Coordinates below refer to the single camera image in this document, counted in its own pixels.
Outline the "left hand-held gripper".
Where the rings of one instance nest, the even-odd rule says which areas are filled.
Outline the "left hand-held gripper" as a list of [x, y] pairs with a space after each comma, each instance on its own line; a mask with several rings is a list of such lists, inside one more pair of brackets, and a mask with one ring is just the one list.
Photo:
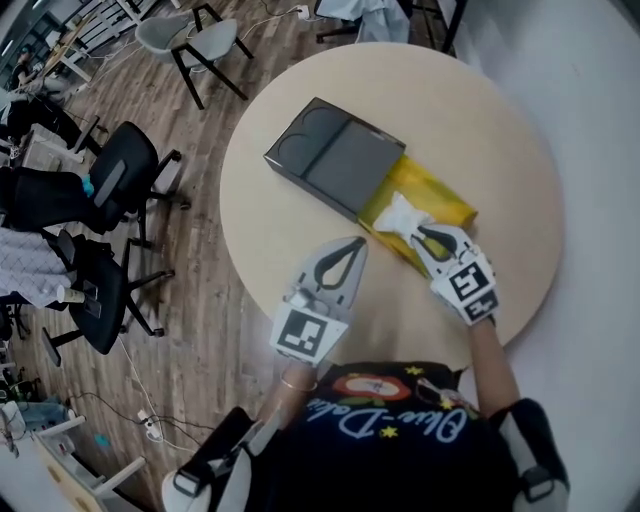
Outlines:
[[317, 367], [349, 331], [367, 256], [366, 239], [352, 236], [326, 242], [308, 257], [276, 310], [270, 347]]

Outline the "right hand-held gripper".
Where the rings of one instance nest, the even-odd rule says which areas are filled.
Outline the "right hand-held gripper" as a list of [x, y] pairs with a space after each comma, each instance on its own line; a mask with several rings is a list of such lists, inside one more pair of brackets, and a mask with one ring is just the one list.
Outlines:
[[420, 225], [411, 235], [411, 247], [434, 278], [431, 291], [468, 326], [491, 317], [499, 306], [495, 272], [484, 252], [472, 245], [462, 228], [446, 224]]

